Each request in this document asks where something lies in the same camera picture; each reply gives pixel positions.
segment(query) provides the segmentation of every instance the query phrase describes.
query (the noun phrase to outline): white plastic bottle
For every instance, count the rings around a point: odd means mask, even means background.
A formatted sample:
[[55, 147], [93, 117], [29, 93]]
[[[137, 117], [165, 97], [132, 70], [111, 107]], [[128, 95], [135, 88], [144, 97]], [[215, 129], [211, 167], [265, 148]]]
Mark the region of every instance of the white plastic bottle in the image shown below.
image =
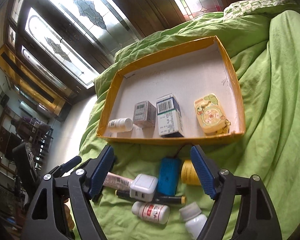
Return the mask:
[[111, 120], [108, 123], [111, 132], [128, 132], [133, 128], [133, 122], [130, 118], [119, 118]]
[[201, 214], [201, 209], [196, 202], [193, 202], [179, 209], [181, 217], [186, 222], [186, 229], [192, 235], [193, 239], [197, 239], [207, 217]]
[[133, 204], [132, 213], [142, 220], [165, 224], [170, 216], [170, 208], [166, 205], [137, 201]]

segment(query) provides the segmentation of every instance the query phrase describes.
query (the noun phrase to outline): green bed sheet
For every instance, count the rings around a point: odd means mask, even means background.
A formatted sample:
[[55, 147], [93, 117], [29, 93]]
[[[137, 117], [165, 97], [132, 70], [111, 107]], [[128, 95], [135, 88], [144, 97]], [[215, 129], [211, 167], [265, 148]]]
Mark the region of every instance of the green bed sheet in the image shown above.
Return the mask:
[[[283, 239], [300, 223], [300, 14], [252, 14], [223, 21], [223, 13], [208, 13], [175, 28], [157, 32], [116, 55], [115, 63], [95, 81], [98, 100], [90, 114], [80, 148], [83, 160], [98, 156], [105, 141], [96, 137], [98, 122], [111, 80], [120, 68], [160, 49], [186, 41], [217, 35], [228, 52], [241, 87], [246, 133], [225, 146], [202, 146], [219, 167], [237, 176], [258, 174], [276, 209]], [[113, 172], [134, 179], [139, 173], [158, 176], [160, 160], [173, 156], [179, 146], [113, 143], [118, 161]], [[179, 153], [189, 159], [190, 147]], [[179, 181], [177, 195], [196, 201], [208, 216], [213, 201], [201, 187]], [[240, 198], [236, 197], [224, 239], [234, 230]], [[178, 209], [171, 206], [166, 225], [144, 222], [131, 213], [132, 203], [118, 199], [105, 188], [98, 203], [92, 203], [109, 240], [191, 239]]]

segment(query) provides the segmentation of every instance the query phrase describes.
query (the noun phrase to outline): human hand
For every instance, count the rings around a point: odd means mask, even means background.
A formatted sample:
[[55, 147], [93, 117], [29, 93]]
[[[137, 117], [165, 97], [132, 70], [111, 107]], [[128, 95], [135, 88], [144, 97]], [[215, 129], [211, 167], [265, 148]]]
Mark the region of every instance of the human hand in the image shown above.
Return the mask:
[[64, 205], [65, 205], [66, 219], [68, 222], [69, 230], [72, 231], [72, 229], [74, 228], [74, 222], [70, 214], [70, 208], [66, 204]]

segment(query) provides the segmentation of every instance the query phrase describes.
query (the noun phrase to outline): patterned pillowcase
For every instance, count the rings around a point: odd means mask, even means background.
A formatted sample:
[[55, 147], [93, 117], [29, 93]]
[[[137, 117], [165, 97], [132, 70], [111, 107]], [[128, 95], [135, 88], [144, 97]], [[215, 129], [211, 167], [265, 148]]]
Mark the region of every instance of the patterned pillowcase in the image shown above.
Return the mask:
[[299, 11], [299, 7], [294, 0], [244, 0], [234, 2], [225, 8], [223, 21], [249, 14], [259, 14], [263, 12], [278, 14], [287, 10], [286, 7], [273, 8], [277, 5], [291, 5], [291, 8], [289, 9], [294, 10], [294, 7], [296, 7], [295, 10]]

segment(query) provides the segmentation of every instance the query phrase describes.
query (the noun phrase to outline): floor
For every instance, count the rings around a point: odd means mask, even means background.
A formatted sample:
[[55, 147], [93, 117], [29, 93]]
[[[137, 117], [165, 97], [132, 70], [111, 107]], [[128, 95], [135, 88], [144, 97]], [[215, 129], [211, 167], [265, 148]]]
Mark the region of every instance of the floor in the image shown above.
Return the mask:
[[81, 137], [88, 125], [90, 112], [97, 101], [94, 95], [74, 105], [67, 119], [60, 123], [53, 119], [49, 125], [53, 128], [53, 143], [49, 157], [41, 174], [48, 173], [79, 154]]

